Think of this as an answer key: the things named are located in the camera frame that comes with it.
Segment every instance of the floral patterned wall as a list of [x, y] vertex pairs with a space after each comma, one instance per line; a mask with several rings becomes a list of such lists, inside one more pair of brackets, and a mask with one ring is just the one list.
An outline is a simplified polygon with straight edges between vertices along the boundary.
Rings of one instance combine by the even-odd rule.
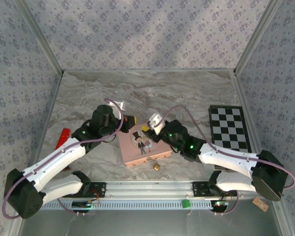
[[234, 68], [269, 0], [27, 0], [64, 70]]
[[[263, 148], [295, 173], [295, 0], [283, 0], [240, 79]], [[285, 198], [295, 222], [295, 188]]]
[[0, 0], [0, 236], [6, 175], [33, 156], [58, 79], [14, 2]]

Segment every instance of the cardboard tag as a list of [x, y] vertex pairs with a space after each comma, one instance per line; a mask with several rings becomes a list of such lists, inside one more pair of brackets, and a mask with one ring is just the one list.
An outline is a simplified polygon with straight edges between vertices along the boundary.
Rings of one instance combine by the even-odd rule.
[[269, 206], [265, 202], [263, 202], [260, 198], [257, 198], [257, 197], [255, 197], [252, 203], [255, 204], [257, 207], [259, 207], [264, 212], [266, 212], [267, 209], [269, 208]]

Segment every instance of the marble surface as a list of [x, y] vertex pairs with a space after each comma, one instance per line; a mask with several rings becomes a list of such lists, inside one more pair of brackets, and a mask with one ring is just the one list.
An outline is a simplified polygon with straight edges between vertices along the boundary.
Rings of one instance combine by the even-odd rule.
[[[239, 105], [228, 71], [182, 72], [68, 72], [61, 82], [40, 159], [52, 152], [63, 128], [74, 131], [91, 118], [104, 98], [126, 102], [126, 114], [135, 115], [138, 123], [148, 121], [154, 113], [165, 114], [172, 106], [183, 104], [190, 109], [200, 128], [210, 138], [210, 105]], [[192, 121], [182, 110], [169, 115], [200, 137]], [[188, 162], [178, 154], [158, 161], [160, 170], [142, 164], [124, 165], [118, 140], [101, 144], [83, 158], [73, 162], [73, 171], [81, 170], [93, 180], [101, 179], [208, 179], [212, 165]]]

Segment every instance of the metal corner post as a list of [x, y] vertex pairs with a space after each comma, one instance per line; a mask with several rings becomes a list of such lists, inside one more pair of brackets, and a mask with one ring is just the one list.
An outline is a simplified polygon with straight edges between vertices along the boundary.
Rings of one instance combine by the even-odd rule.
[[246, 64], [248, 63], [252, 53], [256, 49], [258, 43], [261, 40], [265, 30], [269, 26], [276, 10], [279, 8], [283, 0], [270, 0], [266, 6], [264, 13], [262, 14], [259, 23], [257, 24], [254, 32], [252, 33], [250, 40], [248, 41], [243, 53], [241, 54], [237, 65], [235, 66], [235, 74], [239, 76]]
[[34, 34], [37, 42], [39, 43], [41, 49], [45, 53], [51, 66], [57, 72], [57, 74], [59, 74], [61, 76], [63, 73], [62, 68], [61, 68], [53, 50], [51, 49], [43, 31], [39, 27], [35, 17], [33, 16], [32, 12], [30, 11], [29, 5], [26, 3], [25, 0], [14, 0], [14, 2], [17, 5], [17, 7], [19, 8], [25, 22], [27, 23], [30, 30]]

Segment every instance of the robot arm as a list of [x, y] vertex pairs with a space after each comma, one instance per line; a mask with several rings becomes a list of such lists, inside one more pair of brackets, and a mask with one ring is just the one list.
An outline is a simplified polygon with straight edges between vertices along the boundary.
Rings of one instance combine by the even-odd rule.
[[[161, 120], [162, 116], [155, 113], [149, 119], [148, 127], [143, 130], [154, 142], [164, 141], [188, 161], [218, 165], [232, 170], [232, 172], [213, 172], [209, 185], [214, 194], [221, 195], [230, 190], [246, 190], [256, 191], [272, 201], [281, 199], [287, 174], [273, 166], [257, 162], [260, 159], [283, 166], [272, 153], [265, 150], [260, 154], [243, 153], [213, 145], [214, 150], [205, 140], [189, 135], [187, 128], [178, 120], [160, 123]], [[240, 156], [242, 159], [231, 157], [229, 154]]]
[[[123, 102], [115, 103], [124, 110]], [[22, 172], [14, 169], [7, 175], [4, 197], [22, 179], [7, 201], [23, 219], [34, 215], [49, 201], [78, 192], [85, 195], [89, 191], [90, 179], [80, 171], [62, 179], [51, 179], [67, 165], [98, 146], [103, 137], [116, 132], [119, 126], [122, 125], [121, 132], [128, 133], [136, 124], [133, 116], [124, 116], [121, 124], [122, 114], [119, 109], [112, 102], [109, 105], [98, 106], [92, 118], [84, 122], [71, 138], [47, 157]]]

